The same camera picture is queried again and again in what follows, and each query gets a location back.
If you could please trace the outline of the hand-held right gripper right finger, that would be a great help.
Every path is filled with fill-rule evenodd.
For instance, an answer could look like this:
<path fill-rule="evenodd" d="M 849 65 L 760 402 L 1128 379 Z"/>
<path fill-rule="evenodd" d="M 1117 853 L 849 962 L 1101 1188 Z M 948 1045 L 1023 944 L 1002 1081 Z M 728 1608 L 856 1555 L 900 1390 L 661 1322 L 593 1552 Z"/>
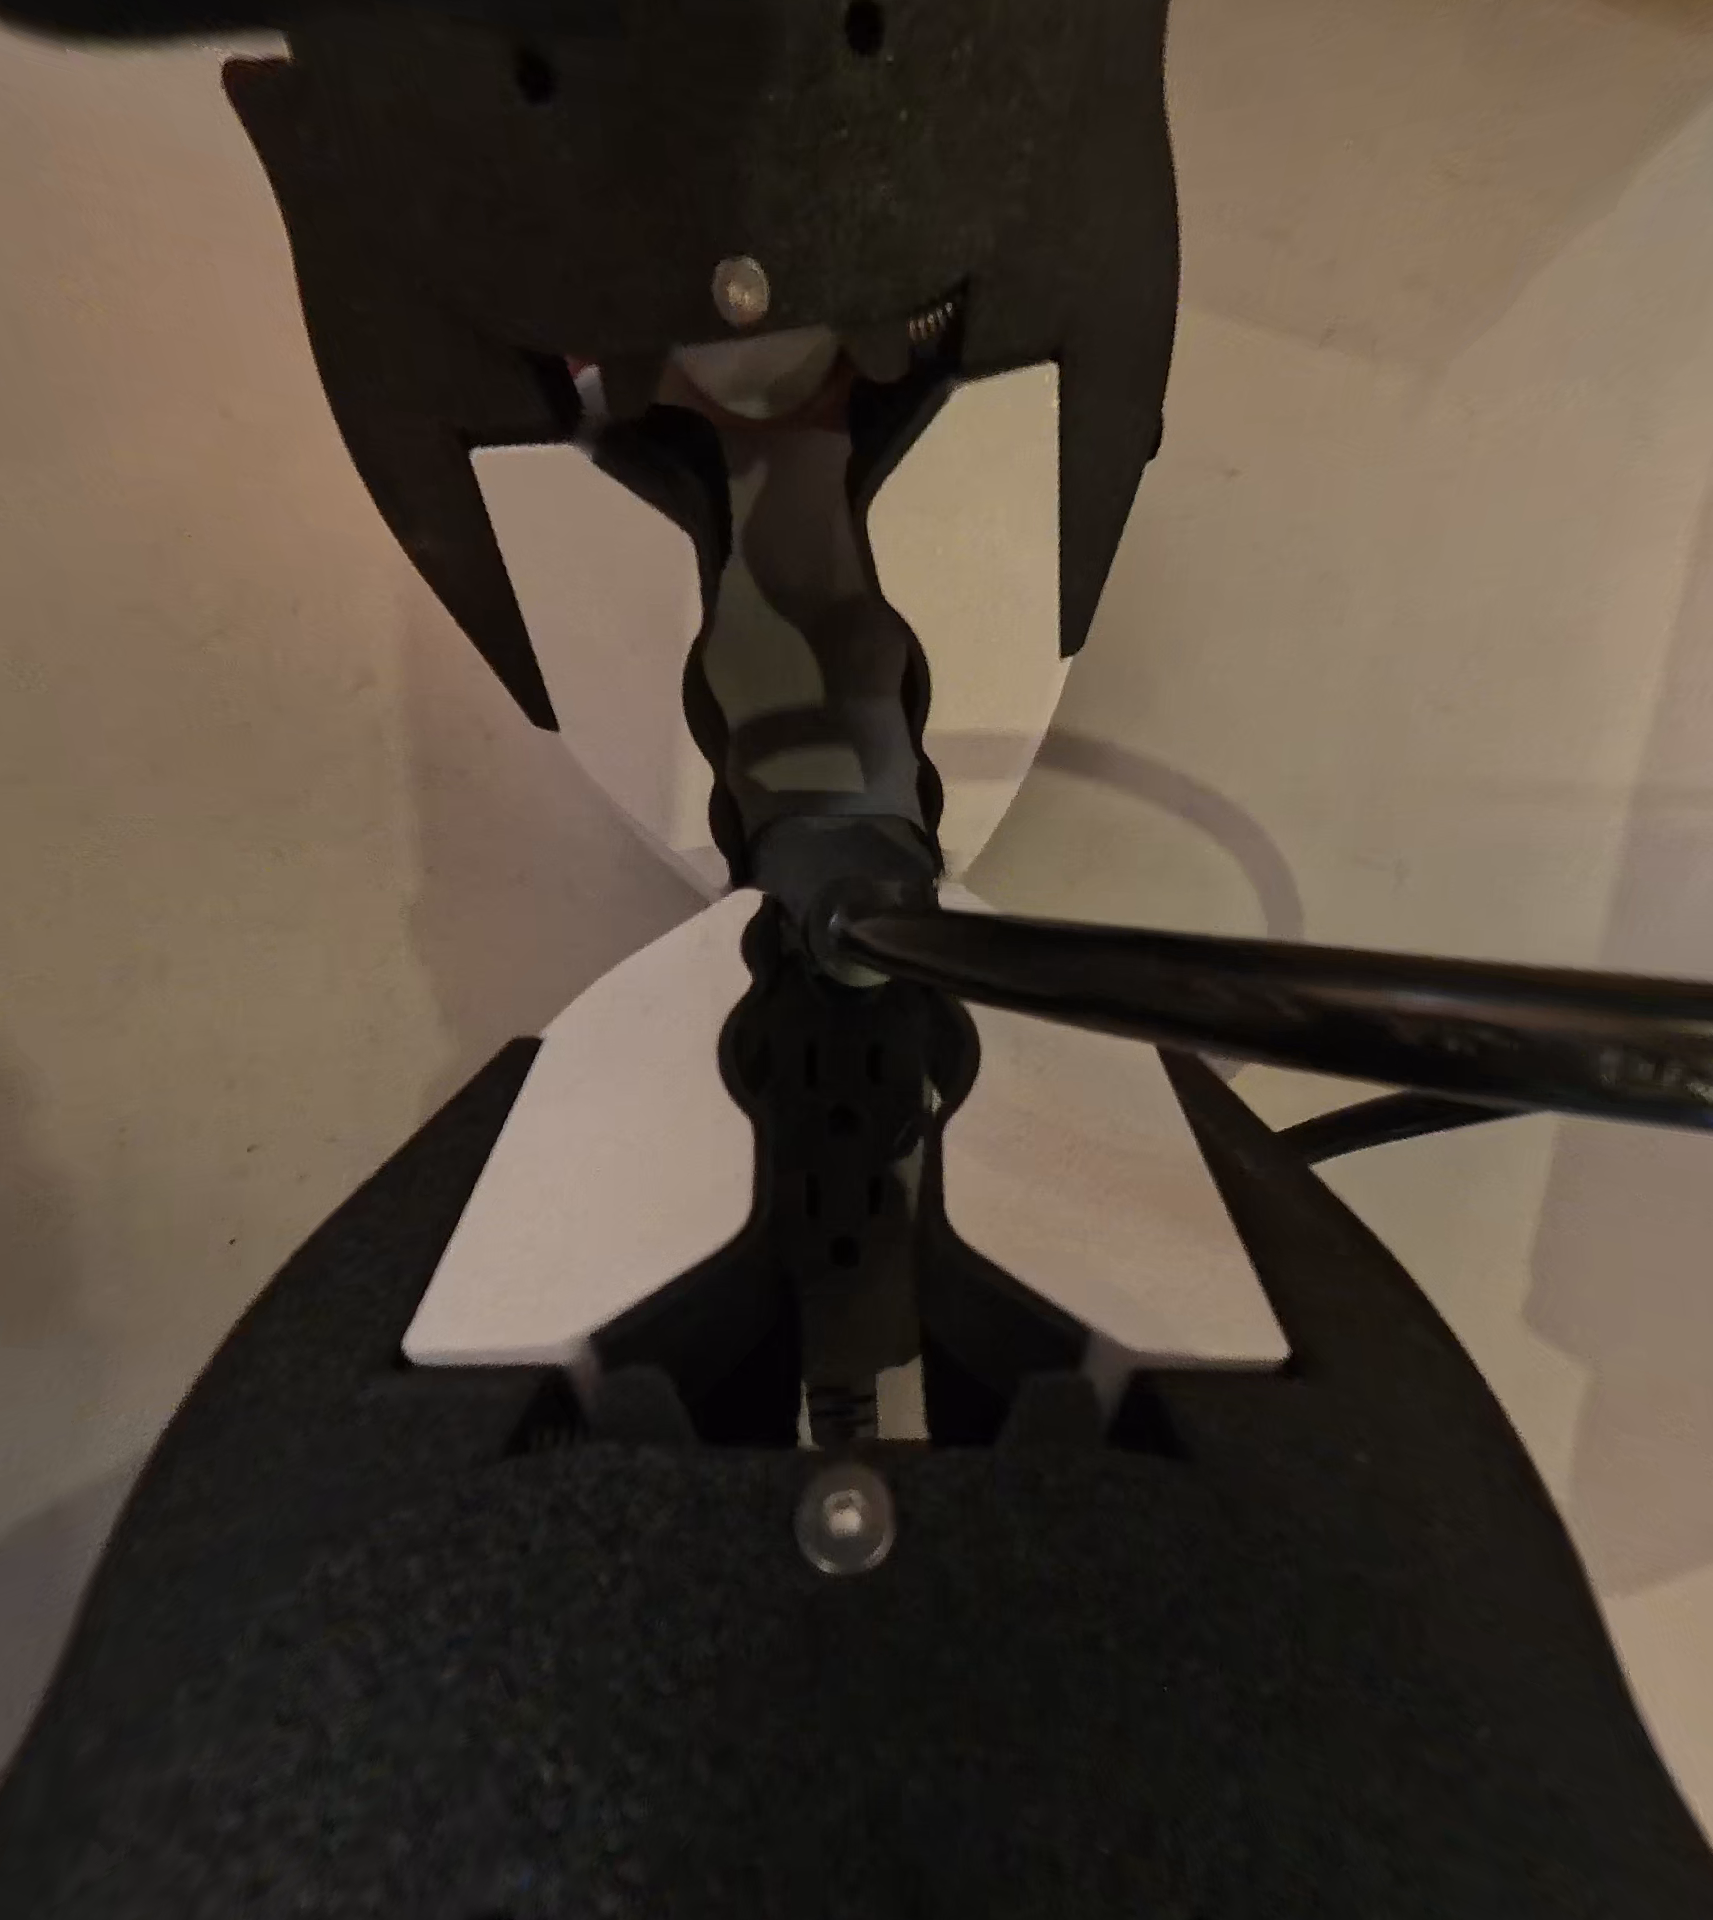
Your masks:
<path fill-rule="evenodd" d="M 1272 1372 L 1291 1355 L 1202 1144 L 1150 1045 L 957 1009 L 924 1218 L 924 1305 L 951 1289 L 991 1379 L 924 1330 L 924 1427 L 984 1446 L 1031 1375 Z"/>

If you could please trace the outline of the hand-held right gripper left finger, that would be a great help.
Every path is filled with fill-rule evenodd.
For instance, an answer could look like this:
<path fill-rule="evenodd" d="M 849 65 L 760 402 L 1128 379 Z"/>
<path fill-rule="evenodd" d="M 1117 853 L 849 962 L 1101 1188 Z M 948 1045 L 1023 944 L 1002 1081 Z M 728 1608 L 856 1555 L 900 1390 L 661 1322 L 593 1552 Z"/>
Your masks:
<path fill-rule="evenodd" d="M 593 1338 L 742 1246 L 751 1116 L 724 1025 L 751 990 L 740 889 L 584 989 L 541 1032 L 402 1337 L 419 1371 L 626 1371 Z"/>

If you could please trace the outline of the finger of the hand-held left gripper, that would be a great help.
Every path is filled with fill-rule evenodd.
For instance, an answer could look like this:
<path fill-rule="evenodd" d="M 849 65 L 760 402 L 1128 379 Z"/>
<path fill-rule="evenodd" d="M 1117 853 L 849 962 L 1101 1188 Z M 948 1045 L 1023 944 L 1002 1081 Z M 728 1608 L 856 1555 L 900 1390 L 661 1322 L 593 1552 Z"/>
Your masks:
<path fill-rule="evenodd" d="M 562 749 L 702 899 L 728 894 L 684 699 L 724 564 L 705 449 L 591 436 L 485 446 L 470 467 Z"/>
<path fill-rule="evenodd" d="M 879 587 L 921 646 L 939 851 L 963 885 L 1028 778 L 1066 684 L 1060 373 L 952 388 L 868 507 Z"/>

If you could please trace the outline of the grey desk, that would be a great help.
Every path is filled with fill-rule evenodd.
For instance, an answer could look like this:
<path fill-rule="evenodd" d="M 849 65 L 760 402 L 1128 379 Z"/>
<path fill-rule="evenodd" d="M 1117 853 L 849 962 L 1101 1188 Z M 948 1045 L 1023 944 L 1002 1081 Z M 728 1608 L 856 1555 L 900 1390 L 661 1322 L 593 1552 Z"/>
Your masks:
<path fill-rule="evenodd" d="M 1713 981 L 1713 4 L 1176 4 L 1163 453 L 1021 914 Z M 0 28 L 0 1762 L 162 1421 L 690 911 L 341 454 L 214 52 Z M 1713 1141 L 1339 1163 L 1713 1837 Z"/>

